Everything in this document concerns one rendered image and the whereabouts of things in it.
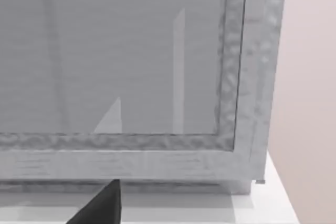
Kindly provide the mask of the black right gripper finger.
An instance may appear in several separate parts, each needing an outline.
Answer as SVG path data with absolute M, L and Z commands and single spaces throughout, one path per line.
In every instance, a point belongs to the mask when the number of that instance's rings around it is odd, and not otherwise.
M 66 224 L 121 224 L 120 180 L 112 180 Z

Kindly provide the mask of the grey cabinet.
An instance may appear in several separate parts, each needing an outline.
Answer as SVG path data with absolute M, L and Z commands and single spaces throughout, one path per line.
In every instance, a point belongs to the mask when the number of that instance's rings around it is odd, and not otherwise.
M 248 195 L 265 181 L 284 0 L 244 0 L 234 149 L 0 150 L 0 192 Z

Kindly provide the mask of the grey cabinet door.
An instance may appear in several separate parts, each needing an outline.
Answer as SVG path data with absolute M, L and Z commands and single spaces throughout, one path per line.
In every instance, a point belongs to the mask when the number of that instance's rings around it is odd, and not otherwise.
M 0 0 L 0 150 L 225 150 L 244 0 Z

